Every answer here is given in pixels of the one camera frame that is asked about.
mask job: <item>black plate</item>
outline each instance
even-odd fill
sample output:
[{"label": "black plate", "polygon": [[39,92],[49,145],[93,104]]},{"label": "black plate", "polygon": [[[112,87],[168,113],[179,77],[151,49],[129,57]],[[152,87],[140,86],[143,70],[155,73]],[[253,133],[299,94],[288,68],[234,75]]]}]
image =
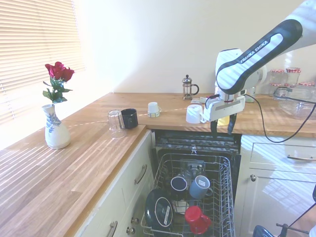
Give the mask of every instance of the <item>black plate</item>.
[{"label": "black plate", "polygon": [[[145,219],[153,230],[170,231],[173,220],[173,206],[169,195],[162,189],[153,189],[147,196],[145,203]],[[157,237],[164,233],[154,232]]]}]

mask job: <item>kitchen counter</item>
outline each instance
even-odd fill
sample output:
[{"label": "kitchen counter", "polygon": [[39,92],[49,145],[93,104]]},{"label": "kitchen counter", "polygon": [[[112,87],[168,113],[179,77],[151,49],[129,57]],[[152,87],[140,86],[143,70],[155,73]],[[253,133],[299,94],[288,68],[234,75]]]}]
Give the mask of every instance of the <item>kitchen counter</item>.
[{"label": "kitchen counter", "polygon": [[73,236],[146,132],[112,139],[106,123],[70,122],[52,150],[44,129],[0,151],[0,236]]},{"label": "kitchen counter", "polygon": [[[290,136],[302,124],[302,120],[291,118],[278,107],[278,101],[268,95],[256,97],[262,107],[268,135]],[[158,118],[147,117],[147,105],[156,101],[162,108]],[[80,111],[72,114],[67,121],[107,122],[107,112],[113,109],[137,109],[139,124],[148,129],[168,129],[186,131],[210,131],[210,124],[191,124],[186,122],[186,108],[190,101],[182,100],[181,94],[175,93],[111,93],[94,101]],[[296,137],[316,137],[316,120],[306,122]],[[227,133],[227,126],[219,126],[218,132]],[[246,103],[244,111],[238,113],[233,133],[263,135],[262,119],[256,102]]]},{"label": "kitchen counter", "polygon": [[[301,120],[290,118],[277,101],[258,95],[268,134],[288,136]],[[147,104],[158,102],[159,118],[147,117]],[[209,123],[189,124],[181,94],[108,94],[64,119],[72,141],[52,150],[44,129],[0,151],[1,237],[73,236],[107,189],[147,129],[210,131]],[[139,126],[122,139],[111,139],[107,112],[136,108]],[[316,137],[308,121],[298,137]],[[227,127],[218,127],[227,132]],[[234,133],[263,134],[258,105],[247,103],[238,114]]]}]

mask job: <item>red rose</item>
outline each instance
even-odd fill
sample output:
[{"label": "red rose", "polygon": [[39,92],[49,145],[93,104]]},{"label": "red rose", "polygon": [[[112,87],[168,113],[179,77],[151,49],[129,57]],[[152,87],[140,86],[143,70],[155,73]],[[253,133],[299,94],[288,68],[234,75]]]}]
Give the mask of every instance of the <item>red rose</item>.
[{"label": "red rose", "polygon": [[51,78],[55,78],[56,80],[61,79],[65,82],[69,81],[75,72],[70,68],[65,68],[64,64],[62,64],[61,62],[56,62],[55,66],[45,64],[45,67],[47,68]]},{"label": "red rose", "polygon": [[74,70],[71,70],[70,68],[64,68],[63,70],[63,76],[62,76],[62,80],[64,82],[67,82],[71,79],[71,77],[73,76],[73,74],[75,73]]},{"label": "red rose", "polygon": [[50,77],[53,78],[54,77],[54,72],[53,72],[53,68],[52,68],[53,66],[50,64],[45,64],[45,67],[47,68]]}]

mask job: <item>french press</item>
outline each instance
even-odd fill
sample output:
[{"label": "french press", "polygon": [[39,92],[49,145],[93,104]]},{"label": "french press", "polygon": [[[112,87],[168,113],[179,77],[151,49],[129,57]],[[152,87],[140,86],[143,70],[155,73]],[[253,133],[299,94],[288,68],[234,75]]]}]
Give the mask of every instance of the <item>french press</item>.
[{"label": "french press", "polygon": [[[185,78],[182,80],[183,86],[183,99],[184,100],[192,100],[193,95],[197,95],[199,91],[199,87],[196,84],[192,84],[192,79],[189,78],[189,75],[186,75]],[[192,94],[192,86],[197,87],[196,93]]]}]

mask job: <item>red mug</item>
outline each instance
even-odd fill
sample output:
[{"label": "red mug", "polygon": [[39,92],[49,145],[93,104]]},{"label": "red mug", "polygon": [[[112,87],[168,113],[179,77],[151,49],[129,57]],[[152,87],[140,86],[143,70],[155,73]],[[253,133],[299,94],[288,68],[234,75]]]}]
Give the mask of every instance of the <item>red mug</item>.
[{"label": "red mug", "polygon": [[203,215],[201,208],[198,206],[190,206],[186,210],[184,218],[190,225],[191,232],[195,235],[204,234],[211,225],[211,220]]}]

